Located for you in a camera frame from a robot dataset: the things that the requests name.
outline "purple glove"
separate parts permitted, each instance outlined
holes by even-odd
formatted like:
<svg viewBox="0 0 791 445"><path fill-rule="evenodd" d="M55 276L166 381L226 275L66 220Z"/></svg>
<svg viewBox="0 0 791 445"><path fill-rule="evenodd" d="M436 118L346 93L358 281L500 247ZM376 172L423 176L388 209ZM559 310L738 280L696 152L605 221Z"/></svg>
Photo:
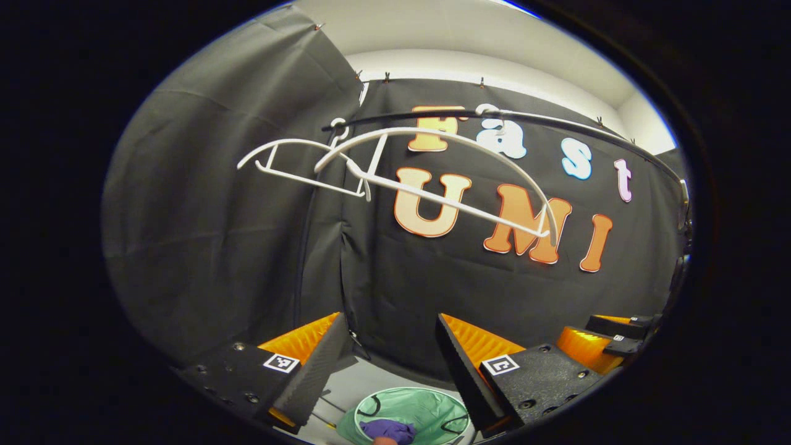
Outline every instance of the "purple glove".
<svg viewBox="0 0 791 445"><path fill-rule="evenodd" d="M379 419L371 422L360 422L360 428L371 439L389 437L398 445L409 445L414 440L414 424L405 425L394 420Z"/></svg>

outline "white wall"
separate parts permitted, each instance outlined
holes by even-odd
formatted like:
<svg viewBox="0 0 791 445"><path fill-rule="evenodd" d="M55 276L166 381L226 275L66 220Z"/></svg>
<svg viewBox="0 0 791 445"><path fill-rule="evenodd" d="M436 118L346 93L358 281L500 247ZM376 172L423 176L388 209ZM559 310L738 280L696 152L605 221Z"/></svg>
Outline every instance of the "white wall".
<svg viewBox="0 0 791 445"><path fill-rule="evenodd" d="M384 79L385 71L391 79L436 78L476 85L483 77L484 85L554 102L593 120L601 116L604 126L627 139L635 137L606 102L568 81L519 63L460 51L420 49L363 52L346 59L355 71L362 70L363 82Z"/></svg>
<svg viewBox="0 0 791 445"><path fill-rule="evenodd" d="M640 91L626 99L618 108L626 131L634 138L635 145L652 154L663 153L676 147L668 126L653 105Z"/></svg>

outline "orange soft gripper pad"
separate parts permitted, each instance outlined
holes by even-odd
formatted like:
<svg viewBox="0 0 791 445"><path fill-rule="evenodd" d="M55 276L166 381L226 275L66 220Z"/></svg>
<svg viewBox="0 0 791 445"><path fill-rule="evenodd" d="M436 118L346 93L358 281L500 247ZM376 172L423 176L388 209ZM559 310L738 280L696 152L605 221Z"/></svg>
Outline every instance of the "orange soft gripper pad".
<svg viewBox="0 0 791 445"><path fill-rule="evenodd" d="M558 348L578 363L605 375L623 362L623 357L604 352L604 348L611 341L610 337L602 337L567 326L560 334Z"/></svg>
<svg viewBox="0 0 791 445"><path fill-rule="evenodd" d="M604 318L617 323L623 323L624 325L628 325L632 321L629 317L610 317L609 315L596 315L595 317Z"/></svg>
<svg viewBox="0 0 791 445"><path fill-rule="evenodd" d="M280 337L275 337L264 344L260 344L259 348L265 349L275 354L283 354L284 356L299 359L300 363L304 366L308 362L313 350L321 341L327 330L330 329L332 323L338 317L340 312L335 312L324 318L320 318L312 323L308 323L300 328L285 333Z"/></svg>
<svg viewBox="0 0 791 445"><path fill-rule="evenodd" d="M520 345L496 336L485 329L481 329L478 326L471 325L466 321L461 321L450 315L441 315L445 319L445 322L448 323L451 332L459 341L459 344L461 344L461 347L464 349L464 352L467 353L467 357L469 357L472 364L475 365L475 369L478 370L479 374L481 374L479 368L483 360L524 351L524 348Z"/></svg>

